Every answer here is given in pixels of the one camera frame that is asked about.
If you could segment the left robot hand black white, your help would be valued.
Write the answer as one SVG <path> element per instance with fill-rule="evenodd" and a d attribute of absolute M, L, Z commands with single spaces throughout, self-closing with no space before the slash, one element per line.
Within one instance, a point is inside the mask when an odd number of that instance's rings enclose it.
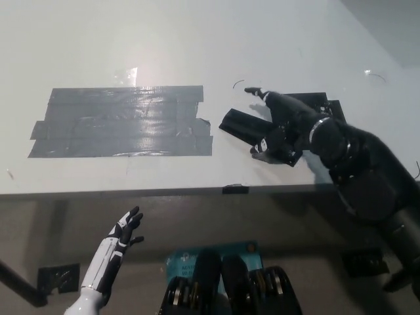
<path fill-rule="evenodd" d="M 140 226 L 143 213 L 135 206 L 124 214 L 106 236 L 110 242 L 110 260 L 118 256 L 123 258 L 125 252 L 136 243 L 144 241 L 144 236 L 133 237 L 133 232 Z"/>

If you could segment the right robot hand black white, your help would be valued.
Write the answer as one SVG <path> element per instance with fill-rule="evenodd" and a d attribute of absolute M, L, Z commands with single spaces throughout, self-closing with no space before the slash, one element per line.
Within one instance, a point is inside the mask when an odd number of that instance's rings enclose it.
<path fill-rule="evenodd" d="M 307 149 L 311 132 L 329 119 L 292 96 L 259 87 L 247 87 L 244 91 L 265 103 L 275 125 L 274 130 L 255 145 L 253 151 L 258 154 Z"/>

